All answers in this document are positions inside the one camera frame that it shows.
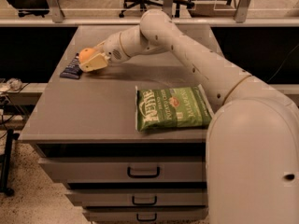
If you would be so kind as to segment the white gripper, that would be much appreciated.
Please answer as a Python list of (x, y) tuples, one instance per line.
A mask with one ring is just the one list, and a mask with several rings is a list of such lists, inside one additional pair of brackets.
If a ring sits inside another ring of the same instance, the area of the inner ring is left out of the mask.
[(104, 53), (95, 52), (93, 56), (85, 63), (80, 63), (79, 67), (83, 72), (91, 72), (107, 67), (108, 60), (113, 63), (122, 63), (125, 54), (121, 48), (121, 33), (110, 35), (106, 40), (98, 43), (95, 48), (103, 49)]

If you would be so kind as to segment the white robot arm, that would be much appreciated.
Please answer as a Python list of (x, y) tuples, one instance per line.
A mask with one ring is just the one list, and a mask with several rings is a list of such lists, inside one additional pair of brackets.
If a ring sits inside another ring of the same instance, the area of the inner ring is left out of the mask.
[(79, 54), (90, 72), (165, 49), (194, 72), (214, 110), (206, 137), (210, 224), (299, 224), (299, 109), (193, 40), (161, 10)]

